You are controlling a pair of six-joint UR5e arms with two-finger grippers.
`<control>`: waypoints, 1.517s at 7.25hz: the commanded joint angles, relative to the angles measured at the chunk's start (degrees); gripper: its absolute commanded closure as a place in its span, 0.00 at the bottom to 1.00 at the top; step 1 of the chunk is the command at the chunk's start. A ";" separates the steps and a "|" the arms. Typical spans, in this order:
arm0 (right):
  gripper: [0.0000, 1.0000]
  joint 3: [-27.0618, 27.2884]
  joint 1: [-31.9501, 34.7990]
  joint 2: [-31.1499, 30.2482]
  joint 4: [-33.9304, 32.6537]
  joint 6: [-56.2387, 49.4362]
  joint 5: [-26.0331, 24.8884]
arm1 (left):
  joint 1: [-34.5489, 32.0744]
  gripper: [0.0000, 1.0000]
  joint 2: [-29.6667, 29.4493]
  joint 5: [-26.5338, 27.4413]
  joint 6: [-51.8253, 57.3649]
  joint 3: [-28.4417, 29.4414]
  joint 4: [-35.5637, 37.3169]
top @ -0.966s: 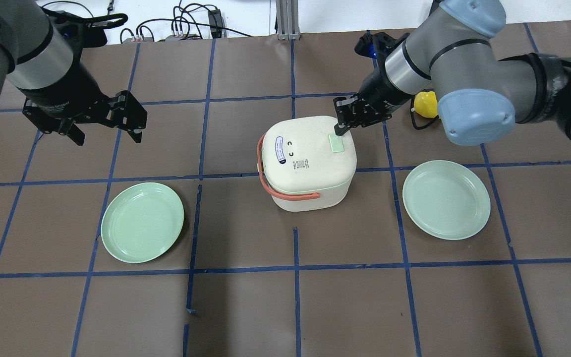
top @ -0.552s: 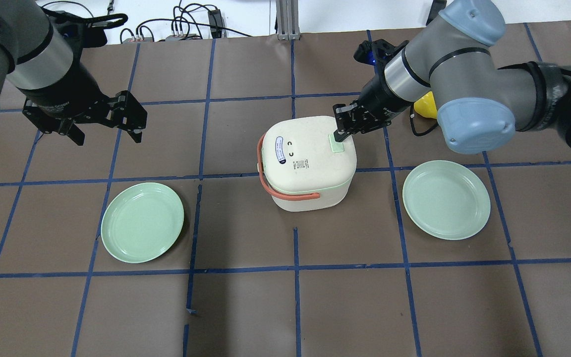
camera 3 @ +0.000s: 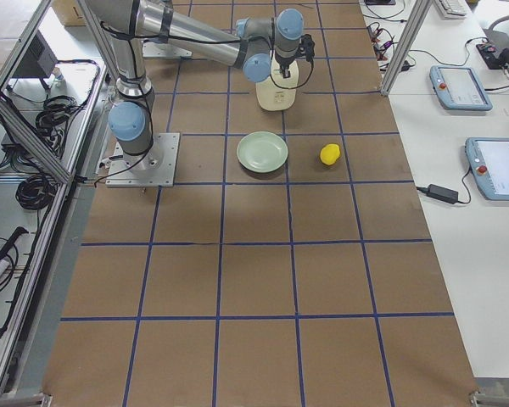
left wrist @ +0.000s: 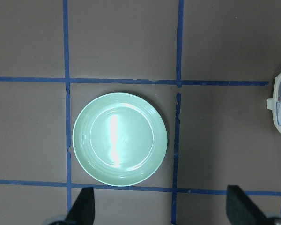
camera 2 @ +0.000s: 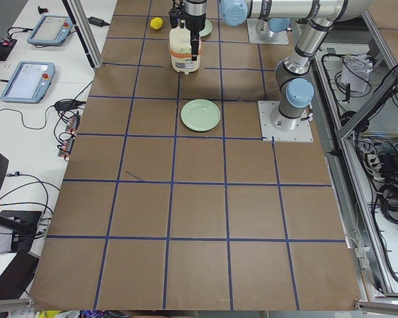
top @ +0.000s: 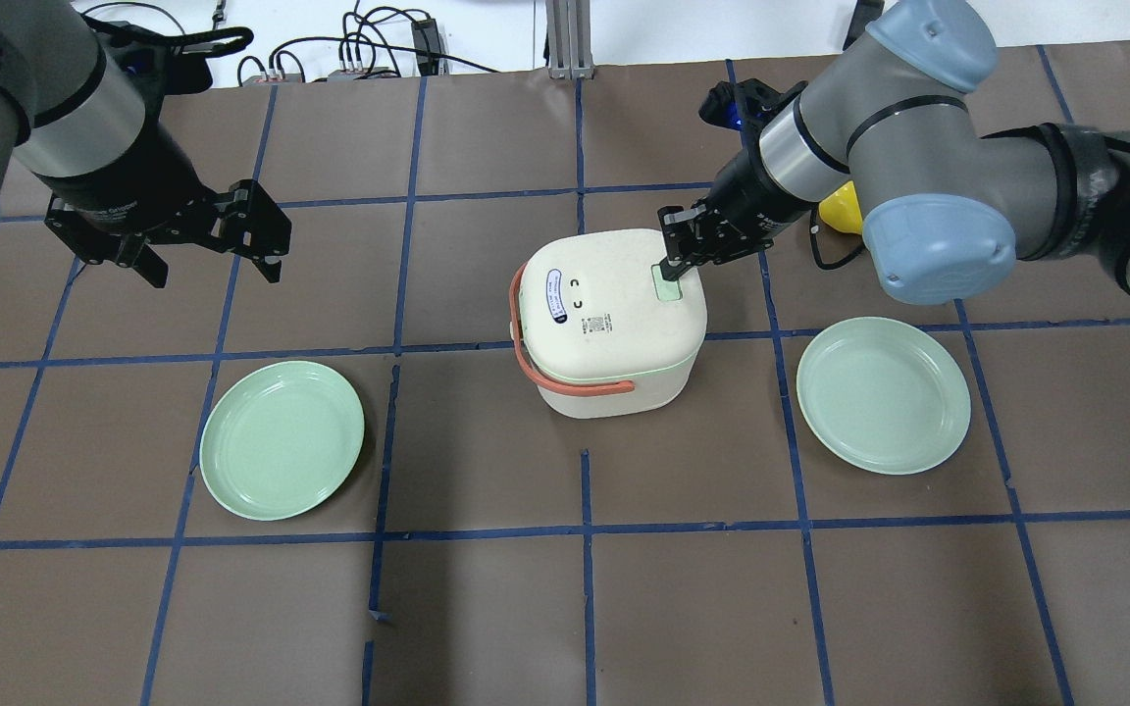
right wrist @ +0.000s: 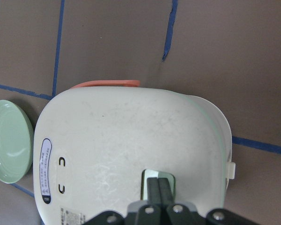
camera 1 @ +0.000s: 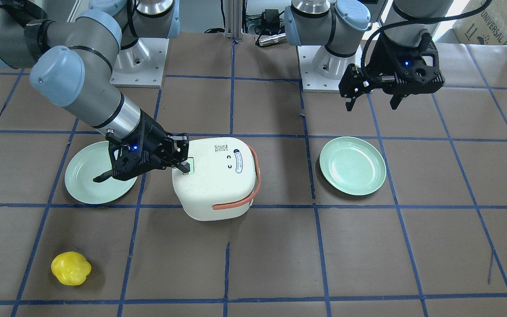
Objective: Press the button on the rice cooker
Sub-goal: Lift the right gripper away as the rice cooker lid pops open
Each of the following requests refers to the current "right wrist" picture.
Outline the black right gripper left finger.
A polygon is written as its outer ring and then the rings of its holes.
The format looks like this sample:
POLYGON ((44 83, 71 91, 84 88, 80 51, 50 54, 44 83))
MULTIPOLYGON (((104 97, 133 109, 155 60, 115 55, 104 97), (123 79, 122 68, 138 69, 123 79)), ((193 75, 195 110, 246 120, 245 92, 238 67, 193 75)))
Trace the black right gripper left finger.
POLYGON ((159 225, 161 220, 161 194, 159 178, 147 179, 147 200, 128 205, 126 225, 159 225))

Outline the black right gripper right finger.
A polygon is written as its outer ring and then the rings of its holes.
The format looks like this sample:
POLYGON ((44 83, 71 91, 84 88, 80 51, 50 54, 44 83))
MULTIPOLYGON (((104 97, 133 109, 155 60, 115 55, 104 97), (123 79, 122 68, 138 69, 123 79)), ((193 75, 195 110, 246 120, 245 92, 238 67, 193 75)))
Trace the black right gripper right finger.
POLYGON ((200 225, 201 218, 197 207, 187 201, 176 202, 166 178, 158 179, 162 212, 165 219, 162 221, 169 225, 200 225))

